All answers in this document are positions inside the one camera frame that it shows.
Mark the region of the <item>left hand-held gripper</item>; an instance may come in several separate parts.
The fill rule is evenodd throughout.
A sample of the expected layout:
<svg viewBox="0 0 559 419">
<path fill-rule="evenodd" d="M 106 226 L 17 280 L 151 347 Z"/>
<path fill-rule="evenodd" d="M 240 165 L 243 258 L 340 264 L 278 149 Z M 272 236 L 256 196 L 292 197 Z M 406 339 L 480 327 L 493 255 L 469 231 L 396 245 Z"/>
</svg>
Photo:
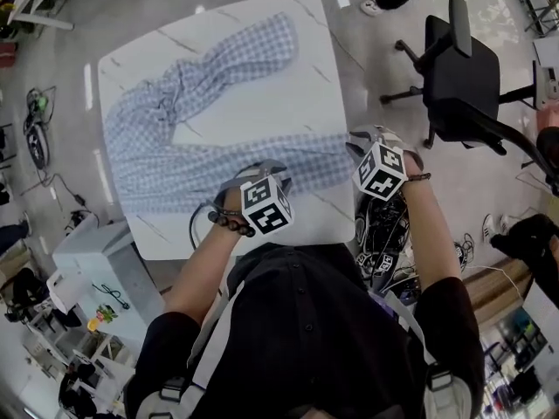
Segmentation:
<svg viewBox="0 0 559 419">
<path fill-rule="evenodd" d="M 238 172 L 244 183 L 240 187 L 241 214 L 257 236 L 271 236 L 293 225 L 293 208 L 287 199 L 293 181 L 281 174 L 280 162 L 272 159 L 257 162 Z"/>
</svg>

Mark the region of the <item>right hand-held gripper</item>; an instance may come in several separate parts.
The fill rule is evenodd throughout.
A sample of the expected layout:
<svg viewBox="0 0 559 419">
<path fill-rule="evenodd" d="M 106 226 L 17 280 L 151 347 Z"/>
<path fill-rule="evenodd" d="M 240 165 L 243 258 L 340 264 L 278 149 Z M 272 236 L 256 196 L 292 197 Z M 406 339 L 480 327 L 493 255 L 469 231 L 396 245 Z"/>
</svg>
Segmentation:
<svg viewBox="0 0 559 419">
<path fill-rule="evenodd" d="M 402 142 L 374 124 L 356 127 L 349 137 L 345 146 L 356 165 L 354 184 L 363 194 L 390 200 L 407 181 Z"/>
</svg>

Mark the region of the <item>person's left hand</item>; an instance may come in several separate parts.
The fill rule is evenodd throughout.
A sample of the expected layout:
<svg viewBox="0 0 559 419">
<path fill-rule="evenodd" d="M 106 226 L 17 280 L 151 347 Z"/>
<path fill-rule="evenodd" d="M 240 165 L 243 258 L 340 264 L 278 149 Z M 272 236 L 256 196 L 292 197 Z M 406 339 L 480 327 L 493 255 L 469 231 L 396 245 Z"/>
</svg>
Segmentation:
<svg viewBox="0 0 559 419">
<path fill-rule="evenodd" d="M 225 216 L 242 215 L 242 194 L 239 187 L 221 190 L 214 203 L 217 211 Z"/>
</svg>

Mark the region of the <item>person's right hand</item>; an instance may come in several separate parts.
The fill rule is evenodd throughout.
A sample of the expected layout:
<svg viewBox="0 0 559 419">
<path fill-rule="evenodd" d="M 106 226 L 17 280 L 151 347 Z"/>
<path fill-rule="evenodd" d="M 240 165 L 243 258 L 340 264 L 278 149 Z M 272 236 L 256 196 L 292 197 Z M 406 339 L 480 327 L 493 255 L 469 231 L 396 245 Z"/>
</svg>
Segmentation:
<svg viewBox="0 0 559 419">
<path fill-rule="evenodd" d="M 408 150 L 403 151 L 403 159 L 406 175 L 411 178 L 415 175 L 422 175 L 423 168 L 418 164 L 416 156 Z"/>
</svg>

